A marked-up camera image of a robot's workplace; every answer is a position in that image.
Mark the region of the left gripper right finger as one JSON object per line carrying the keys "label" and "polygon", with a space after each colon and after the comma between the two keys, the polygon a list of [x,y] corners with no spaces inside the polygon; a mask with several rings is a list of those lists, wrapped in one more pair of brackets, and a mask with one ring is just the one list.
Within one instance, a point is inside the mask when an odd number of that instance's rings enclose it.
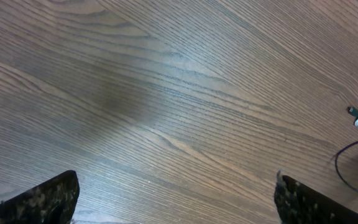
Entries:
{"label": "left gripper right finger", "polygon": [[282,224],[358,224],[358,213],[277,172],[273,201]]}

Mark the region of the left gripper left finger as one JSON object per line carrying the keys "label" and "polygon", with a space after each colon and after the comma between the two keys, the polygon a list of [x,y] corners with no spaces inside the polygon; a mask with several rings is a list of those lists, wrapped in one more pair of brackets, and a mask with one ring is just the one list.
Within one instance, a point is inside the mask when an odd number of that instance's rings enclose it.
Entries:
{"label": "left gripper left finger", "polygon": [[67,170],[0,203],[0,224],[71,224],[79,194],[78,176]]}

